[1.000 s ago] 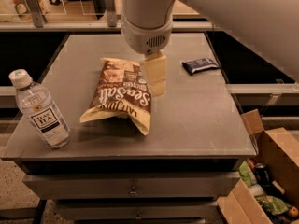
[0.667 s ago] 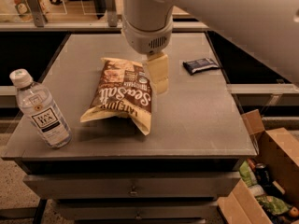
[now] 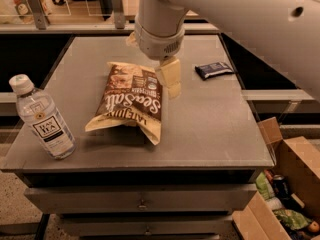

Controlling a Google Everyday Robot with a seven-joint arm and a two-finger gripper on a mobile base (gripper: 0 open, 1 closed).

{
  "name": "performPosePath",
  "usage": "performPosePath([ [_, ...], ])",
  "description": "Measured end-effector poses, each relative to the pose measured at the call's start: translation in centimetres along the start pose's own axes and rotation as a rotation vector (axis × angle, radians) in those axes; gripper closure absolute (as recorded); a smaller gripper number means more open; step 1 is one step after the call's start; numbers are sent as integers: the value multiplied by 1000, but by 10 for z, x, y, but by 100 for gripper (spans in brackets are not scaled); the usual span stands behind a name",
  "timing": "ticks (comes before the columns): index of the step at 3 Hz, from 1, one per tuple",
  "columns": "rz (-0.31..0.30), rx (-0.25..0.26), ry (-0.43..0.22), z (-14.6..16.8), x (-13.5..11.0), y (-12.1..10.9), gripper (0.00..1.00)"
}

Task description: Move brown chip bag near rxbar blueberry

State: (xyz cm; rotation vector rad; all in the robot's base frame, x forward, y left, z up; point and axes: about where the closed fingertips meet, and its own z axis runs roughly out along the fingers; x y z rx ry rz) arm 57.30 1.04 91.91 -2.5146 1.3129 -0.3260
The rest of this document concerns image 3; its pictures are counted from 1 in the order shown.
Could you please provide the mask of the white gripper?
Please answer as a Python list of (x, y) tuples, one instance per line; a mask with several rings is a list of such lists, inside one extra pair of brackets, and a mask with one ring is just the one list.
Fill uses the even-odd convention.
[(128, 46), (135, 47), (137, 42), (140, 50), (149, 59), (161, 61), (155, 72), (161, 85), (168, 91), (170, 99), (178, 97), (181, 92), (181, 64), (174, 55), (180, 50), (184, 33), (184, 28), (179, 26), (170, 35), (153, 34), (146, 30), (142, 18), (137, 15), (135, 30), (126, 38)]

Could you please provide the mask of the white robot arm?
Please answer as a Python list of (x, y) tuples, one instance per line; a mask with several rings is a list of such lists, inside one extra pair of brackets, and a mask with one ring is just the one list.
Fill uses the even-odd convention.
[(175, 55), (188, 11), (320, 100), (320, 0), (139, 0), (141, 51), (152, 60)]

